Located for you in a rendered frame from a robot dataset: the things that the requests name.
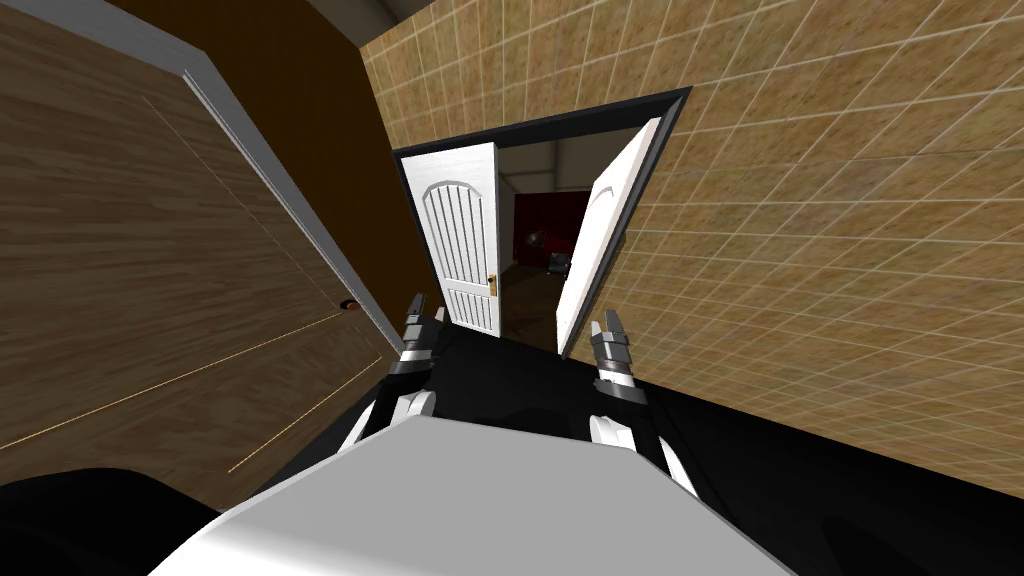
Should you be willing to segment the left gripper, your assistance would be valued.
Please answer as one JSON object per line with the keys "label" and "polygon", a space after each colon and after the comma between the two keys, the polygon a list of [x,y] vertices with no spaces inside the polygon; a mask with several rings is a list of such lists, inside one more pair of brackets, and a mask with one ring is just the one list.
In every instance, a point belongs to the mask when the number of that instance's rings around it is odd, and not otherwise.
{"label": "left gripper", "polygon": [[407,313],[406,330],[402,340],[403,352],[431,351],[438,339],[438,322],[444,324],[447,311],[444,306],[437,308],[435,316],[419,316],[424,308],[425,294],[417,293]]}

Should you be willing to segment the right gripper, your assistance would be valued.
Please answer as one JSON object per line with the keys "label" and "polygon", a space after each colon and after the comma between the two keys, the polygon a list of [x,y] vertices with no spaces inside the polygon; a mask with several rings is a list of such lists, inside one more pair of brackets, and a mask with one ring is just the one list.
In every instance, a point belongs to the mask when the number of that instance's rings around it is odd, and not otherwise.
{"label": "right gripper", "polygon": [[592,347],[598,363],[616,363],[630,365],[632,358],[629,353],[629,340],[625,328],[614,310],[605,311],[605,327],[602,332],[600,323],[590,322]]}

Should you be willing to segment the white panelled door leaf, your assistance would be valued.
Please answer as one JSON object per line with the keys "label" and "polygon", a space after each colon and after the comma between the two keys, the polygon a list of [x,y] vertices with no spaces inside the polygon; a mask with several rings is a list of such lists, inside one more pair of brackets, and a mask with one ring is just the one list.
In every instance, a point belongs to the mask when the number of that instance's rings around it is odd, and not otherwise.
{"label": "white panelled door leaf", "polygon": [[[495,145],[411,156],[401,166],[451,321],[500,336]],[[490,274],[497,277],[496,297]]]}

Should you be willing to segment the white plain door leaf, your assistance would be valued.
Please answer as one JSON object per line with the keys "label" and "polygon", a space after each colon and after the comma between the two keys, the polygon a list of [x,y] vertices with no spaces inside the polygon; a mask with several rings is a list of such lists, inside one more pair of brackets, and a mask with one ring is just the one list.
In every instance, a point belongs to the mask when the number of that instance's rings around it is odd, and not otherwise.
{"label": "white plain door leaf", "polygon": [[660,123],[649,120],[594,182],[555,313],[557,352],[563,357],[572,347],[587,295]]}

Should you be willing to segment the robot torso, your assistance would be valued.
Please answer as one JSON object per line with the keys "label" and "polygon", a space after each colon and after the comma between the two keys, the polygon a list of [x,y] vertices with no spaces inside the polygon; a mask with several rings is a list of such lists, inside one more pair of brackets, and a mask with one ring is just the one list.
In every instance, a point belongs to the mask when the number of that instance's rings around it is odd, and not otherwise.
{"label": "robot torso", "polygon": [[150,576],[794,576],[622,447],[412,416],[234,506]]}

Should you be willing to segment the brown wooden door leaf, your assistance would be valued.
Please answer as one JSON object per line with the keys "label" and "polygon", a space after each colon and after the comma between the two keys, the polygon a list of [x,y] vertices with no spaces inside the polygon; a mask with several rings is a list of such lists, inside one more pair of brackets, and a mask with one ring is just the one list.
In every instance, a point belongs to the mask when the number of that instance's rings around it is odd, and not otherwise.
{"label": "brown wooden door leaf", "polygon": [[0,4],[0,486],[247,499],[395,352],[187,80]]}

